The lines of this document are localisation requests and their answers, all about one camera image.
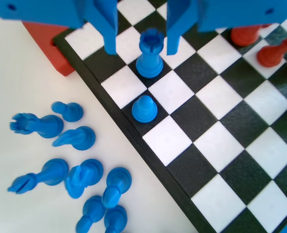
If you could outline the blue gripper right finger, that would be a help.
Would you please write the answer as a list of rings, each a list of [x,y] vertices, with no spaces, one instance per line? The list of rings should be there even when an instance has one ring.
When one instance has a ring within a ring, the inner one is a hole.
[[[175,55],[177,53],[180,36],[188,31],[197,20],[197,0],[167,1],[167,55]]]

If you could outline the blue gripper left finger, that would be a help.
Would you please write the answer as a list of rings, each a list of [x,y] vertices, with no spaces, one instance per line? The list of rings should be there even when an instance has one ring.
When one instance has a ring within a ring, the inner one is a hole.
[[[118,34],[117,0],[87,0],[86,21],[91,23],[103,36],[107,54],[116,54],[116,36]]]

